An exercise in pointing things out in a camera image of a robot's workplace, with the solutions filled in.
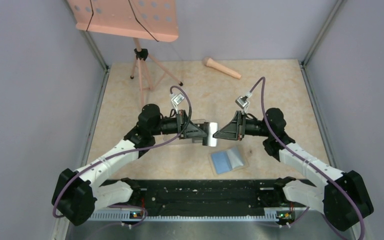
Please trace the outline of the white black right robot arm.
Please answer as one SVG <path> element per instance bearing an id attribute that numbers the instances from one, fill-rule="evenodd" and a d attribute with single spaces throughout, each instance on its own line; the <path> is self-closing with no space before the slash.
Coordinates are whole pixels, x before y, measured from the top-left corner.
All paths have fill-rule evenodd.
<path id="1" fill-rule="evenodd" d="M 237 111 L 234 118 L 213 134 L 216 139 L 240 141 L 245 136 L 265 137 L 267 154 L 300 172 L 311 184 L 293 178 L 279 178 L 273 200 L 279 206 L 290 202 L 318 211 L 339 231 L 346 231 L 374 212 L 362 176 L 354 170 L 334 168 L 305 151 L 285 131 L 286 120 L 279 108 L 269 108 L 265 118 L 248 118 Z"/>

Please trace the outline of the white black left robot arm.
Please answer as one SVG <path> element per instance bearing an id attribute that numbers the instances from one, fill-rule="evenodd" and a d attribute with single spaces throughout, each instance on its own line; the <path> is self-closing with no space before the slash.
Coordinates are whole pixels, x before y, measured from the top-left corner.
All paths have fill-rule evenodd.
<path id="1" fill-rule="evenodd" d="M 61 172 L 51 203 L 55 218 L 67 218 L 79 226 L 103 208 L 125 203 L 134 207 L 140 202 L 140 193 L 127 180 L 104 185 L 115 172 L 141 158 L 149 150 L 160 147 L 155 136 L 174 134 L 176 139 L 201 139 L 202 145 L 217 144 L 213 134 L 216 122 L 193 122 L 185 112 L 175 117 L 163 117 L 156 104 L 145 105 L 136 125 L 111 150 L 92 163 L 76 170 Z"/>

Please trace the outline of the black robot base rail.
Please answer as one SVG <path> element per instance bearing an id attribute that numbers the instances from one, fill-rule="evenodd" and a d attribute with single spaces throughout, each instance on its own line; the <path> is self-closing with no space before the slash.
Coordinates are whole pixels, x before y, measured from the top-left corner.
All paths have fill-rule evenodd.
<path id="1" fill-rule="evenodd" d="M 273 179 L 122 181 L 133 189 L 128 204 L 145 208 L 151 217 L 262 217 L 293 206 Z"/>

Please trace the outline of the beige leather card holder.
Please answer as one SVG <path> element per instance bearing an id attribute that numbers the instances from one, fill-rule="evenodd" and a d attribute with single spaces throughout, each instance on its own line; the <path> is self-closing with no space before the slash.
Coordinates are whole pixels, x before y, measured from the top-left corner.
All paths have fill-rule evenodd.
<path id="1" fill-rule="evenodd" d="M 216 176 L 238 171 L 249 165 L 238 145 L 211 153 L 209 162 Z"/>

